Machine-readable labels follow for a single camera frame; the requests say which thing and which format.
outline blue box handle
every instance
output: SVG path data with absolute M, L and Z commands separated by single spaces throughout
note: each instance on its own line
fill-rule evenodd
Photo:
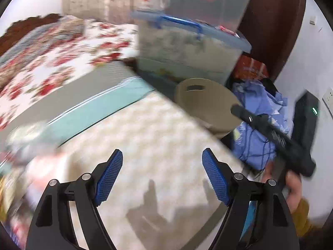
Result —
M 182 24 L 182 25 L 187 25 L 187 26 L 192 26 L 192 27 L 197 28 L 198 29 L 197 39 L 198 40 L 200 39 L 200 34 L 203 33 L 203 28 L 202 28 L 202 26 L 199 23 L 194 22 L 194 21 L 179 19 L 179 18 L 176 18 L 176 17 L 168 16 L 168 15 L 162 15 L 162 16 L 160 16 L 157 19 L 156 26 L 157 26 L 158 29 L 162 28 L 161 27 L 162 20 L 172 21 L 174 23 L 178 23 L 178 24 Z

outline bed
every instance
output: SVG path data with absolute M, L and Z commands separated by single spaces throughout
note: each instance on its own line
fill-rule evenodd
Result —
M 68 155 L 50 178 L 60 182 L 91 172 L 120 149 L 123 167 L 98 208 L 117 249 L 207 249 L 226 207 L 209 183 L 202 151 L 210 147 L 234 172 L 243 166 L 115 61 L 138 55 L 136 26 L 66 16 L 15 47 L 14 58 L 0 60 L 2 72 L 12 74 L 0 95 L 0 140 L 23 123 L 48 121 Z M 74 204 L 71 213 L 79 245 L 87 248 Z

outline finger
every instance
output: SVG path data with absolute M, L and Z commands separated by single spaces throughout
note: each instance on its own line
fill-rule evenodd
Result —
M 302 198 L 302 182 L 298 175 L 292 171 L 288 171 L 286 175 L 286 186 L 290 189 L 290 193 L 286 198 L 287 205 L 291 213 L 293 213 Z
M 286 186 L 292 193 L 298 193 L 302 195 L 302 181 L 301 178 L 294 172 L 289 170 L 286 175 Z
M 273 162 L 268 162 L 266 164 L 265 173 L 264 173 L 264 175 L 262 176 L 262 179 L 261 179 L 261 181 L 263 183 L 265 183 L 267 180 L 269 180 L 269 179 L 272 178 L 273 167 L 274 167 L 274 163 Z

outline white wall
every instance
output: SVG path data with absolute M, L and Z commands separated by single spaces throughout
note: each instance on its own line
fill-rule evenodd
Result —
M 0 17 L 0 36 L 15 21 L 39 15 L 45 16 L 49 13 L 62 14 L 62 0 L 11 0 Z
M 315 26 L 309 24 L 310 16 L 317 16 Z M 333 208 L 333 119 L 322 97 L 329 86 L 333 88 L 333 32 L 314 0 L 306 0 L 298 38 L 275 85 L 288 98 L 290 120 L 295 100 L 304 89 L 320 99 L 311 153 L 317 170 L 311 180 L 303 180 L 303 195 L 310 202 L 310 218 L 325 221 Z

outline pile of clothes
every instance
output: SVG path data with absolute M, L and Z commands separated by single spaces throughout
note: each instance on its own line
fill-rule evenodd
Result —
M 266 117 L 272 125 L 287 134 L 289 128 L 284 116 L 287 99 L 274 89 L 272 83 L 264 86 L 266 83 L 263 80 L 234 82 L 232 91 L 247 110 Z M 266 163 L 276 156 L 275 145 L 245 122 L 234 130 L 233 135 L 231 148 L 234 155 L 256 170 L 264 169 Z
M 12 240 L 25 249 L 34 211 L 49 181 L 65 180 L 68 157 L 43 123 L 15 129 L 0 152 L 0 221 Z

